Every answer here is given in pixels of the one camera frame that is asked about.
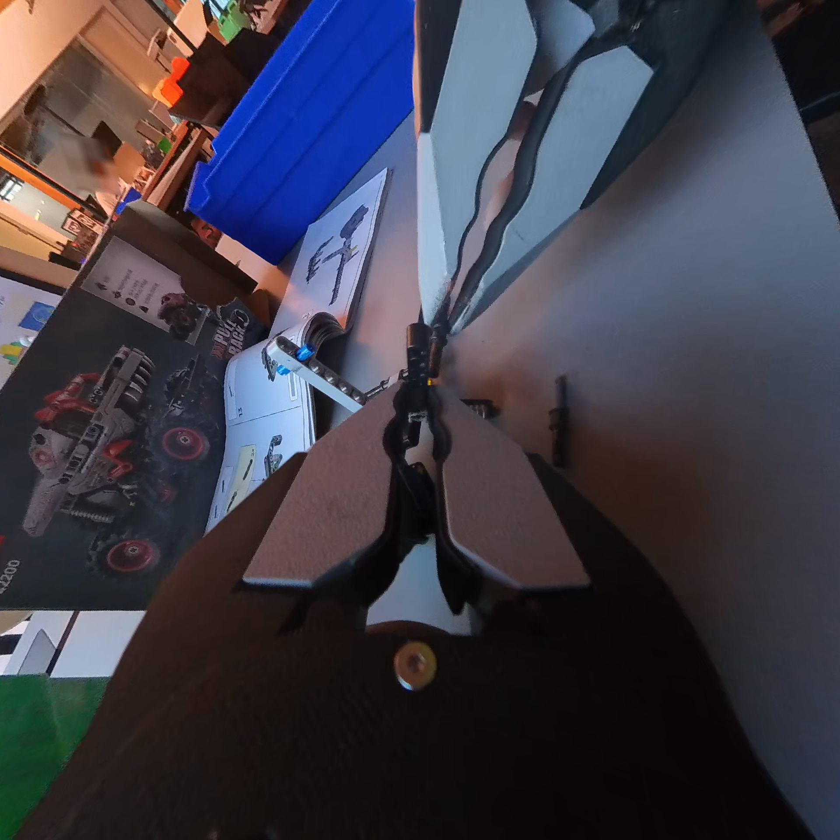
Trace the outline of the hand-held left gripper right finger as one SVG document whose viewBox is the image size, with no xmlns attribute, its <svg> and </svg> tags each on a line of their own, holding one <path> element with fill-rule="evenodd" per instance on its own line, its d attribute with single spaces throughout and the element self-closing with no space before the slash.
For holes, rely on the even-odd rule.
<svg viewBox="0 0 840 840">
<path fill-rule="evenodd" d="M 584 589 L 578 553 L 528 457 L 449 392 L 436 419 L 444 535 L 485 581 L 507 589 Z"/>
</svg>

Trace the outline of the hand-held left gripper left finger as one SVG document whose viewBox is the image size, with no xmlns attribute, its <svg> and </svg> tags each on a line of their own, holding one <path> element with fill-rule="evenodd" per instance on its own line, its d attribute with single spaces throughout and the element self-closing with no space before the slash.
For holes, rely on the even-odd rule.
<svg viewBox="0 0 840 840">
<path fill-rule="evenodd" d="M 384 534 L 392 385 L 314 444 L 246 569 L 249 585 L 326 585 Z"/>
</svg>

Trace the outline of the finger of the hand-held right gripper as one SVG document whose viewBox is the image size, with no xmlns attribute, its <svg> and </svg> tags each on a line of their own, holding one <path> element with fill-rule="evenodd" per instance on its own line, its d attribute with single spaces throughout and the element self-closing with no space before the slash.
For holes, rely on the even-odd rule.
<svg viewBox="0 0 840 840">
<path fill-rule="evenodd" d="M 446 309 L 482 178 L 537 46 L 527 2 L 416 3 L 417 277 L 427 325 Z"/>
<path fill-rule="evenodd" d="M 546 85 L 521 140 L 507 197 L 449 317 L 464 331 L 576 215 L 653 68 L 619 38 L 587 46 Z"/>
</svg>

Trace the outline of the black lego beam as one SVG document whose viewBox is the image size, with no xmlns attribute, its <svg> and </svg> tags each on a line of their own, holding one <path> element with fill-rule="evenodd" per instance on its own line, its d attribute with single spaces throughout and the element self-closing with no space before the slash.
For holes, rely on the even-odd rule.
<svg viewBox="0 0 840 840">
<path fill-rule="evenodd" d="M 407 376 L 394 394 L 394 416 L 387 424 L 383 445 L 392 466 L 400 541 L 410 548 L 426 543 L 437 532 L 438 483 L 423 462 L 410 462 L 407 454 L 420 443 L 429 425 L 432 386 L 429 376 Z"/>
</svg>

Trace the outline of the black lego pin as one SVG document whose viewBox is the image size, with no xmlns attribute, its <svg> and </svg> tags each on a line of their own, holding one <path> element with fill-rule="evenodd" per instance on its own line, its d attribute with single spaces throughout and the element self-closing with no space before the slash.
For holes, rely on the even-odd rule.
<svg viewBox="0 0 840 840">
<path fill-rule="evenodd" d="M 437 328 L 414 322 L 406 328 L 406 379 L 417 387 L 428 386 L 439 376 L 443 341 Z"/>
<path fill-rule="evenodd" d="M 562 374 L 554 382 L 554 406 L 549 412 L 551 432 L 551 463 L 556 469 L 566 469 L 570 458 L 571 411 L 568 376 Z"/>
</svg>

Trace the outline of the grey lego beam assembly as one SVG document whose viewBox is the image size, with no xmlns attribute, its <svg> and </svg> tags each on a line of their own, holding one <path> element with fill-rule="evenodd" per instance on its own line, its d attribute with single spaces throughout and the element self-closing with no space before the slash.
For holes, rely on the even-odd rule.
<svg viewBox="0 0 840 840">
<path fill-rule="evenodd" d="M 297 345 L 283 334 L 268 340 L 261 351 L 261 360 L 270 381 L 282 375 L 294 374 L 351 413 L 358 412 L 390 387 L 401 384 L 406 376 L 404 371 L 400 371 L 372 389 L 362 391 L 320 362 L 313 345 Z"/>
</svg>

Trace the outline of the lego instruction booklet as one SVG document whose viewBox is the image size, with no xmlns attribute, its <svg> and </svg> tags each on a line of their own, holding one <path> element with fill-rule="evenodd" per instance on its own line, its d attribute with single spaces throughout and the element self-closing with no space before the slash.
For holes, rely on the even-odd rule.
<svg viewBox="0 0 840 840">
<path fill-rule="evenodd" d="M 309 226 L 271 338 L 281 334 L 297 347 L 319 350 L 351 329 L 391 177 L 383 169 Z M 227 365 L 224 456 L 206 532 L 316 441 L 313 389 L 291 373 L 270 379 L 266 345 L 257 343 Z"/>
</svg>

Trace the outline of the dark lego set box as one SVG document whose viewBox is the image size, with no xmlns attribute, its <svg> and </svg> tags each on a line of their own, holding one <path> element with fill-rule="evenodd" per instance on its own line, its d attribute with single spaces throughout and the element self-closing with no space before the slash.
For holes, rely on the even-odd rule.
<svg viewBox="0 0 840 840">
<path fill-rule="evenodd" d="M 205 531 L 228 364 L 267 328 L 108 236 L 2 387 L 3 610 L 143 610 Z"/>
</svg>

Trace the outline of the blue plastic bin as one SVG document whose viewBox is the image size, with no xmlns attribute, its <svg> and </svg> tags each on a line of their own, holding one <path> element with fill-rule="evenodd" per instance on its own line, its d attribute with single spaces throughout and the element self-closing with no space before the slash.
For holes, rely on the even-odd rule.
<svg viewBox="0 0 840 840">
<path fill-rule="evenodd" d="M 187 209 L 280 263 L 412 112 L 414 10 L 310 2 L 196 168 Z"/>
</svg>

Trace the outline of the orange plastic item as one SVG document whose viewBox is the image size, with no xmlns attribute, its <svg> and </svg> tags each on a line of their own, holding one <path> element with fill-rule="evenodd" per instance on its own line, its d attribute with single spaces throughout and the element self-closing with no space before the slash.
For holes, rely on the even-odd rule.
<svg viewBox="0 0 840 840">
<path fill-rule="evenodd" d="M 171 73 L 164 77 L 152 90 L 152 97 L 172 109 L 183 96 L 181 79 L 190 68 L 190 61 L 175 57 L 171 61 Z"/>
</svg>

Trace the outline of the printed paper sheet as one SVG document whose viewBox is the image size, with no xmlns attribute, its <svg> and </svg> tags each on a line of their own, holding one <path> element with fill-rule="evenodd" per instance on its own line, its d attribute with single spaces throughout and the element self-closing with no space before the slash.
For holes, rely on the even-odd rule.
<svg viewBox="0 0 840 840">
<path fill-rule="evenodd" d="M 1 385 L 55 311 L 60 295 L 1 275 Z"/>
</svg>

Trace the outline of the green plastic bin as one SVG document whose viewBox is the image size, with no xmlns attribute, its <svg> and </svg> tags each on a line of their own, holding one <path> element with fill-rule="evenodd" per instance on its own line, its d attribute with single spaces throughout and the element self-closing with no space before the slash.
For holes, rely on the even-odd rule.
<svg viewBox="0 0 840 840">
<path fill-rule="evenodd" d="M 1 678 L 1 838 L 13 838 L 85 736 L 109 677 Z"/>
</svg>

